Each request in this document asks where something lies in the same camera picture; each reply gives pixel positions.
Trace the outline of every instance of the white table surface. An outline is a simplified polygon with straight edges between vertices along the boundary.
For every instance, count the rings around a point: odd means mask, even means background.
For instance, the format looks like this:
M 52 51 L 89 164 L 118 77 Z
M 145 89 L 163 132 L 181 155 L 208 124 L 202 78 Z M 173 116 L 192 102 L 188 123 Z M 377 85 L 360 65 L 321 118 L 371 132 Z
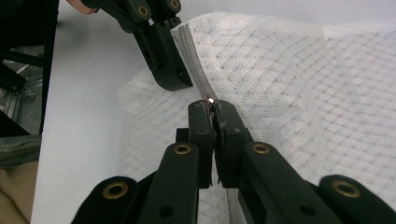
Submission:
M 182 21 L 214 10 L 319 24 L 396 18 L 394 0 L 184 0 Z M 117 174 L 116 90 L 146 67 L 132 35 L 100 11 L 60 3 L 32 223 L 70 223 L 102 180 Z

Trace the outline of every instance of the black plastic bracket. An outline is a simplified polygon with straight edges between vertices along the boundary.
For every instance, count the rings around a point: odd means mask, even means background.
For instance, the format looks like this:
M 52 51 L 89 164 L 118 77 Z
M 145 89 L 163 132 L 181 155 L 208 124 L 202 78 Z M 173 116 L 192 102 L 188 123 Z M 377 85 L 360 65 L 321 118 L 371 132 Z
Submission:
M 178 0 L 82 0 L 87 7 L 101 8 L 121 28 L 134 34 L 157 83 L 167 91 L 192 86 L 170 30 L 180 24 Z

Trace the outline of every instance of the white netting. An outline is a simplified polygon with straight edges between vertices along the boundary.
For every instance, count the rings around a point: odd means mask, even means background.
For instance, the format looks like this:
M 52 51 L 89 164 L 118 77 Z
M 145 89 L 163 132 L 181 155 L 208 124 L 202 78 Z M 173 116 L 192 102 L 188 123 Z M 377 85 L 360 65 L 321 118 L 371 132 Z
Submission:
M 395 21 L 318 26 L 218 12 L 187 26 L 216 96 L 256 140 L 303 178 L 347 175 L 396 208 Z

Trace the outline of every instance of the small metal object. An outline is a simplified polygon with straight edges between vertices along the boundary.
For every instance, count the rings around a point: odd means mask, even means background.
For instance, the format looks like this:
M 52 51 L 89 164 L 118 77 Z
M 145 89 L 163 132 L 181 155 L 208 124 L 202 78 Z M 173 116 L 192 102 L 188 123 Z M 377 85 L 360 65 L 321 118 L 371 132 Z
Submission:
M 257 145 L 253 146 L 253 151 L 255 151 L 259 154 L 266 154 L 266 153 L 270 152 L 270 148 L 263 144 L 257 144 Z
M 332 188 L 348 198 L 359 198 L 361 196 L 359 189 L 345 180 L 336 180 L 332 182 Z
M 140 15 L 142 15 L 142 16 L 147 16 L 149 14 L 149 10 L 144 6 L 139 7 L 138 10 L 139 10 Z
M 103 190 L 103 197 L 109 200 L 115 200 L 125 195 L 128 191 L 128 185 L 123 181 L 110 183 Z
M 174 151 L 178 155 L 186 155 L 191 152 L 191 148 L 187 145 L 178 145 L 175 147 Z
M 178 8 L 178 2 L 176 0 L 171 1 L 171 6 L 174 8 Z

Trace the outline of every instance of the brass screw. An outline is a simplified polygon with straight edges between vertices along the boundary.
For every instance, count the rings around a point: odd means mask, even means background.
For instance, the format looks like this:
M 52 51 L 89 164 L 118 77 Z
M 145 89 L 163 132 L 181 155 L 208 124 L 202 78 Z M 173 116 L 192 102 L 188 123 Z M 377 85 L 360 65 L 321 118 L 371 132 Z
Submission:
M 174 8 L 178 8 L 178 1 L 177 0 L 172 0 L 171 1 L 171 6 Z
M 139 7 L 138 10 L 141 16 L 147 16 L 149 14 L 149 10 L 144 6 Z
M 332 182 L 332 188 L 348 198 L 359 198 L 361 196 L 359 189 L 345 180 L 335 180 Z
M 179 145 L 175 147 L 174 151 L 178 155 L 185 155 L 191 152 L 191 148 L 187 145 Z
M 259 154 L 266 154 L 266 153 L 270 152 L 270 148 L 263 144 L 256 144 L 253 146 L 253 151 L 255 151 Z
M 109 200 L 118 199 L 126 194 L 128 185 L 123 181 L 110 183 L 103 190 L 103 197 Z

